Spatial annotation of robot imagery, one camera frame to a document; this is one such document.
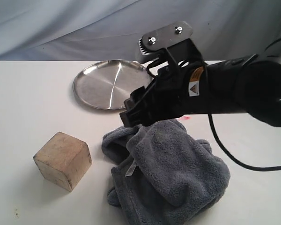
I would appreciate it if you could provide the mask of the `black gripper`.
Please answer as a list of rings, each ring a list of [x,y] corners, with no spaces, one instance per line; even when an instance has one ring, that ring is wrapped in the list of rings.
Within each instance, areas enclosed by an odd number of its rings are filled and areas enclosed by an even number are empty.
[[[126,109],[119,114],[123,125],[135,127],[185,114],[206,114],[206,85],[200,81],[205,78],[205,69],[202,61],[180,67],[178,72],[169,66],[158,69],[149,88],[135,89],[124,101]]]

